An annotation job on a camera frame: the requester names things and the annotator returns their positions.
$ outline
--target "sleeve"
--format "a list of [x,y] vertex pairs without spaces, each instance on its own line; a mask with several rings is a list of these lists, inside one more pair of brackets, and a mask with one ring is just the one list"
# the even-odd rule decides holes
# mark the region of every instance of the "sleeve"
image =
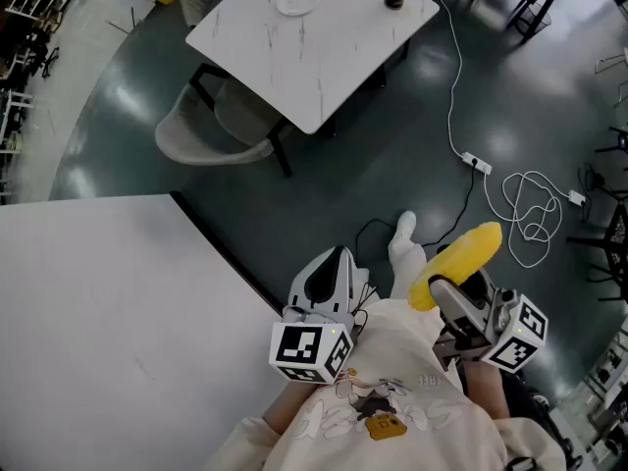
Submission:
[[244,419],[209,459],[205,471],[261,470],[279,438],[263,419]]
[[508,460],[532,457],[544,471],[565,471],[565,455],[551,436],[531,419],[496,420],[497,430],[508,451]]

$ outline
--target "white plate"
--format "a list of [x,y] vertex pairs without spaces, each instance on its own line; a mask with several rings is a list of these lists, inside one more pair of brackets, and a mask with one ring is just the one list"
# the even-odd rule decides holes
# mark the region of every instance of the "white plate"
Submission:
[[303,16],[313,11],[319,0],[277,0],[277,10],[286,16]]

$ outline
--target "gray floor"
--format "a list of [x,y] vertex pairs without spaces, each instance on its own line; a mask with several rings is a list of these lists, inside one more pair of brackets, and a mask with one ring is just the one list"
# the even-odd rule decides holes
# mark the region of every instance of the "gray floor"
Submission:
[[[594,148],[612,144],[605,131],[616,123],[612,97],[628,77],[623,67],[593,75],[598,58],[628,43],[628,24],[611,0],[556,0],[552,26],[522,48],[516,31],[503,30],[516,3],[480,0],[470,11],[453,9],[464,57],[454,141],[458,150],[494,166],[489,192],[505,212],[500,184],[515,171],[538,170],[562,190],[578,189],[578,167],[594,159]],[[418,217],[414,240],[422,243],[452,225],[470,169],[455,158],[446,137],[457,56],[445,12],[417,33],[407,61],[389,61],[385,89],[356,93],[340,108],[337,138],[296,136],[287,142],[295,171],[289,180],[273,157],[252,165],[190,168],[160,154],[154,128],[202,59],[185,45],[185,34],[178,6],[157,10],[131,34],[79,118],[52,199],[179,189],[281,298],[303,265],[335,244],[353,247],[355,234],[371,218],[393,222],[411,209]],[[218,126],[208,133],[228,137]],[[620,155],[604,154],[595,166],[616,187],[622,185]],[[524,202],[535,198],[536,192],[526,192]],[[548,347],[527,372],[553,399],[580,381],[627,314],[623,302],[597,302],[618,292],[613,283],[586,284],[595,253],[564,243],[569,235],[598,232],[613,208],[596,195],[592,224],[583,228],[580,210],[565,203],[562,226],[541,266],[520,268],[505,243],[488,266],[498,285],[520,289],[550,318]],[[493,219],[478,183],[447,240]],[[382,294],[392,283],[389,238],[386,229],[373,226],[360,242],[361,260]],[[528,261],[544,249],[520,242],[515,247]]]

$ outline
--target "floor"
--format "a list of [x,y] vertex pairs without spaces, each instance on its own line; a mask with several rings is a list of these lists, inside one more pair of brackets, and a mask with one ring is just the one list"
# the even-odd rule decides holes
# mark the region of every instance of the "floor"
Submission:
[[98,0],[72,0],[52,35],[48,50],[59,47],[59,59],[43,78],[41,70],[26,87],[35,108],[22,127],[23,153],[9,171],[13,202],[47,200],[59,162],[85,100],[127,34],[111,26],[122,19]]
[[[500,184],[517,171],[541,171],[561,190],[578,190],[577,170],[592,162],[622,187],[623,156],[593,153],[612,143],[606,127],[626,120],[612,103],[628,70],[593,74],[598,58],[617,54],[628,40],[628,23],[612,1],[556,0],[552,25],[525,47],[517,46],[516,31],[504,31],[517,0],[479,0],[470,10],[445,1],[453,8],[464,58],[453,139],[459,151],[494,166],[488,190],[496,208],[508,214]],[[386,88],[356,93],[340,108],[338,137],[296,136],[287,142],[295,171],[289,180],[274,158],[192,168],[161,155],[154,128],[202,61],[185,45],[185,35],[175,5],[156,9],[124,42],[78,118],[51,199],[181,190],[281,299],[314,256],[336,244],[354,249],[356,233],[372,218],[393,222],[400,211],[415,211],[413,238],[421,243],[438,239],[452,225],[471,173],[447,142],[449,88],[458,59],[445,12],[417,33],[405,62],[391,58]],[[216,125],[208,127],[208,137],[228,136]],[[535,199],[543,198],[526,191],[522,200]],[[526,372],[553,400],[578,385],[628,314],[623,302],[597,302],[617,293],[613,284],[586,284],[589,260],[597,254],[564,242],[567,236],[599,232],[613,208],[595,195],[591,222],[583,226],[580,209],[565,201],[562,225],[540,266],[522,269],[505,243],[488,264],[498,286],[518,288],[549,316],[548,346]],[[494,219],[477,185],[445,241]],[[508,225],[503,228],[507,234]],[[371,268],[381,294],[392,285],[386,261],[390,234],[376,225],[360,239],[360,265]],[[519,237],[514,247],[528,262],[544,251]],[[427,252],[433,256],[436,247]]]

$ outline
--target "extension socket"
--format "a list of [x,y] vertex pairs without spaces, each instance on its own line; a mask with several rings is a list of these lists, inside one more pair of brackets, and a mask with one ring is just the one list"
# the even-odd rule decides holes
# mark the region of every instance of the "extension socket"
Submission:
[[478,159],[475,155],[470,154],[469,152],[464,152],[462,154],[462,162],[464,162],[465,164],[468,164],[471,167],[473,167],[474,159],[477,161],[475,165],[475,169],[477,169],[478,171],[481,171],[485,175],[489,175],[491,173],[491,171],[493,170],[493,167],[491,167],[489,164],[484,162],[482,159]]
[[569,190],[569,202],[575,204],[576,206],[583,207],[585,205],[586,199],[584,195],[574,190]]

